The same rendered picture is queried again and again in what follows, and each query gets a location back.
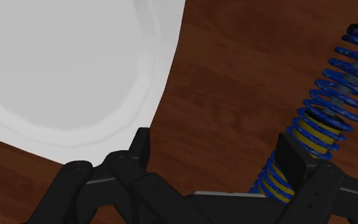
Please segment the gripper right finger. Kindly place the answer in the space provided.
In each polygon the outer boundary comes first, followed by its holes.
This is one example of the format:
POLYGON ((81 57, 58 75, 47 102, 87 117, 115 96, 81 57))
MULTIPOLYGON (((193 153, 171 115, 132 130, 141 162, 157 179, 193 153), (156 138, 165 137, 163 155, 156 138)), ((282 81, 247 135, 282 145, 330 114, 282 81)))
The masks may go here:
POLYGON ((331 215, 358 224, 358 178, 311 157, 288 133, 279 134, 274 160, 294 190, 275 224, 327 224, 331 215))

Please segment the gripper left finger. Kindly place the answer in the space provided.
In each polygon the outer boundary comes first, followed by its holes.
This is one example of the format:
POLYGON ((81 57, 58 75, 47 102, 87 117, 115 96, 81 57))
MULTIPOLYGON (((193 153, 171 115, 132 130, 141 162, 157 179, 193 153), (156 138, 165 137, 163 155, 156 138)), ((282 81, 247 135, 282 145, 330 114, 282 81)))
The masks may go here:
POLYGON ((150 133, 139 128, 128 150, 111 152, 94 167, 63 165, 26 224, 91 224, 114 206, 126 224, 198 224, 198 210, 157 173, 146 170, 150 133))

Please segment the white plate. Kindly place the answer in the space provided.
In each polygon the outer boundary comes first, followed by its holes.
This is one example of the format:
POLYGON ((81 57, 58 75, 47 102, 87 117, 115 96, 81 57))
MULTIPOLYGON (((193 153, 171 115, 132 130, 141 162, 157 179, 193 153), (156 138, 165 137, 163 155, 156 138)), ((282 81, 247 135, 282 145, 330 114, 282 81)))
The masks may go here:
POLYGON ((188 0, 0 0, 0 142, 65 164, 130 146, 188 0))

